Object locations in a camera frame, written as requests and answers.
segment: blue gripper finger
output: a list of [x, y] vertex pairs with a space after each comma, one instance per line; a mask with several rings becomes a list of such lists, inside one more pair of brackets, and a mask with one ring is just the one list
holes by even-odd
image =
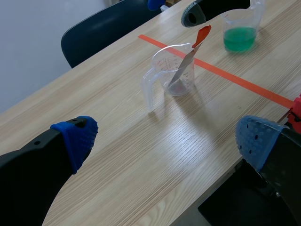
[[76, 125], [70, 121], [63, 121], [50, 127], [51, 129], [60, 131], [63, 135], [73, 174], [76, 174], [86, 159], [86, 155], [94, 146], [98, 132], [97, 122], [92, 117], [79, 116], [76, 119], [86, 120], [80, 125]]
[[287, 126], [256, 116], [245, 116], [238, 121], [235, 136], [239, 152], [257, 172], [284, 128]]

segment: wooden table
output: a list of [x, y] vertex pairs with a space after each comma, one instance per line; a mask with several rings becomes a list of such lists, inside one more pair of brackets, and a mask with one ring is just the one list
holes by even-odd
[[[180, 23], [190, 2], [182, 0], [0, 116], [1, 154], [53, 123], [79, 115], [98, 121], [91, 155], [58, 194], [45, 226], [168, 226], [241, 159], [234, 137], [239, 118], [277, 121], [287, 111], [196, 66], [194, 92], [173, 98], [156, 84], [156, 109], [147, 112], [140, 82], [158, 48], [137, 36], [192, 43], [200, 27]], [[293, 100], [301, 86], [300, 21], [301, 1], [268, 0], [254, 51], [227, 53], [217, 18], [196, 57]]]

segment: orange tape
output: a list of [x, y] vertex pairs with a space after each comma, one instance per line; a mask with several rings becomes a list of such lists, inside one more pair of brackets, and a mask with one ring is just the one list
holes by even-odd
[[[152, 39], [148, 36], [145, 36], [144, 34], [141, 34], [138, 37], [140, 39], [144, 40], [144, 41], [147, 41], [147, 42], [155, 45], [155, 46], [158, 46], [159, 48], [167, 47], [167, 45], [165, 45], [164, 43], [159, 42], [157, 40], [154, 40], [154, 39]], [[168, 51], [175, 54], [175, 55], [177, 55], [177, 56], [179, 56], [179, 57], [181, 57], [181, 58], [184, 58], [186, 56], [185, 53], [183, 53], [181, 51], [178, 51], [174, 48], [170, 48], [170, 49], [168, 48]], [[275, 102], [279, 105], [282, 105], [286, 108], [290, 109], [294, 104], [294, 102], [292, 100], [289, 100], [289, 99], [287, 99], [283, 96], [280, 96], [280, 95], [278, 95], [278, 94], [276, 94], [272, 91], [269, 91], [265, 88], [262, 88], [258, 85], [255, 85], [254, 83], [251, 83], [247, 80], [244, 80], [244, 79], [242, 79], [238, 76], [235, 76], [235, 75], [233, 75], [233, 74], [231, 74], [227, 71], [224, 71], [223, 69], [220, 69], [220, 68], [215, 67], [211, 64], [208, 64], [208, 63], [206, 63], [206, 62], [204, 62], [200, 59], [195, 58], [194, 63], [197, 66], [200, 66], [200, 67], [202, 67], [202, 68], [204, 68], [204, 69], [206, 69], [206, 70], [208, 70], [208, 71], [210, 71], [214, 74], [217, 74], [217, 75], [219, 75], [219, 76], [221, 76], [221, 77], [223, 77], [223, 78], [225, 78], [225, 79], [227, 79], [227, 80], [229, 80], [229, 81], [231, 81], [231, 82], [233, 82], [233, 83], [235, 83], [235, 84], [237, 84], [241, 87], [244, 87], [244, 88], [246, 88], [246, 89], [248, 89], [248, 90], [250, 90], [254, 93], [257, 93], [258, 95], [260, 95], [262, 97], [265, 97], [265, 98], [267, 98], [267, 99], [269, 99], [269, 100], [271, 100], [271, 101], [273, 101], [273, 102]]]

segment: plastic container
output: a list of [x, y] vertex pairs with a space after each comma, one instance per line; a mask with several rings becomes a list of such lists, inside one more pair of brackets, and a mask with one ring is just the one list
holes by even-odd
[[265, 0], [251, 0], [248, 9], [235, 9], [222, 14], [226, 50], [244, 52], [255, 43]]
[[182, 96], [193, 89], [194, 58], [191, 59], [179, 80], [168, 86], [183, 60], [181, 57], [173, 54], [174, 51], [188, 54], [192, 51], [192, 47], [190, 43], [187, 43], [161, 49], [152, 57], [152, 68], [142, 78], [144, 100], [150, 111], [153, 110], [152, 85], [156, 80], [159, 80], [164, 91], [172, 96]]

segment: chair backrest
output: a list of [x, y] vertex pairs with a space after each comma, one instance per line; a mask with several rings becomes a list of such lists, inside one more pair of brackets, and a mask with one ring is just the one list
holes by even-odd
[[62, 51], [73, 68], [158, 15], [148, 0], [123, 0], [70, 28], [62, 37]]

